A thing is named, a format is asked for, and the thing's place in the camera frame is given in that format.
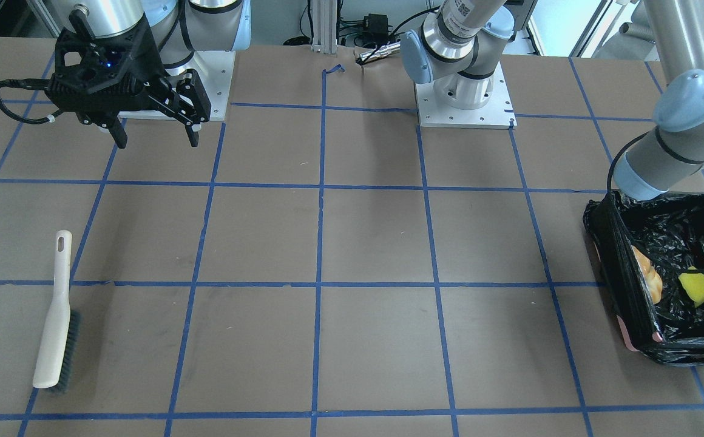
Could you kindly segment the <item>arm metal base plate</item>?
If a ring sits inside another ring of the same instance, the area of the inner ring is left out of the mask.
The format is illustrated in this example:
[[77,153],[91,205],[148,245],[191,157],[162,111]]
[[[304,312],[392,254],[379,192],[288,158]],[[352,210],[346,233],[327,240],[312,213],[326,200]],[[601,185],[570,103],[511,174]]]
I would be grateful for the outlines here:
[[456,73],[414,86],[419,125],[432,128],[509,129],[518,126],[501,64],[482,80]]
[[[222,118],[222,116],[219,115],[218,113],[214,112],[214,102],[221,102],[221,100],[222,100],[222,94],[221,94],[221,92],[218,91],[217,87],[220,85],[220,81],[223,80],[223,78],[225,76],[225,71],[221,67],[219,67],[218,69],[215,69],[214,71],[211,71],[211,70],[205,69],[205,67],[202,67],[202,69],[197,70],[197,71],[200,72],[201,80],[204,83],[205,89],[208,93],[209,100],[211,100],[212,108],[211,108],[211,116],[210,117],[216,118],[219,120]],[[162,120],[162,121],[172,120],[172,121],[175,121],[175,119],[172,119],[172,118],[162,114],[159,110],[141,110],[141,111],[123,111],[123,112],[126,113],[127,118],[136,118],[136,119],[144,119],[144,120]],[[86,118],[86,117],[78,116],[78,119],[80,119],[80,122],[82,122],[82,123],[92,123],[91,119]],[[108,117],[104,117],[103,123],[96,124],[96,125],[99,127],[107,128],[107,119],[108,119]]]

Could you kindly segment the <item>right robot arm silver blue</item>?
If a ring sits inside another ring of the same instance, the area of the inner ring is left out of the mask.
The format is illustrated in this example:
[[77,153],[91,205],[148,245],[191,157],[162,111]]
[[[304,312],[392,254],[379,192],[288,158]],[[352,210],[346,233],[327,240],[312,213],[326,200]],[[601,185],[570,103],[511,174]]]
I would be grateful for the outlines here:
[[197,146],[220,77],[200,55],[251,44],[250,1],[53,1],[52,9],[62,28],[45,95],[121,148],[121,116],[135,112],[179,121]]

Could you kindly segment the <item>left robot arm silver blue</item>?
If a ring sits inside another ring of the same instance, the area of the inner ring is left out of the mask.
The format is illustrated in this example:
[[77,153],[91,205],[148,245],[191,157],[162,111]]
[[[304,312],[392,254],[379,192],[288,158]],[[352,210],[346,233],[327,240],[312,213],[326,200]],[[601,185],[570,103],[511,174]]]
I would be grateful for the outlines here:
[[[637,201],[649,201],[704,169],[704,1],[646,1],[646,16],[663,63],[666,89],[655,127],[615,159],[609,178]],[[508,128],[482,109],[505,100],[499,66],[515,35],[502,1],[445,1],[421,27],[400,38],[400,55],[418,94],[423,121]]]

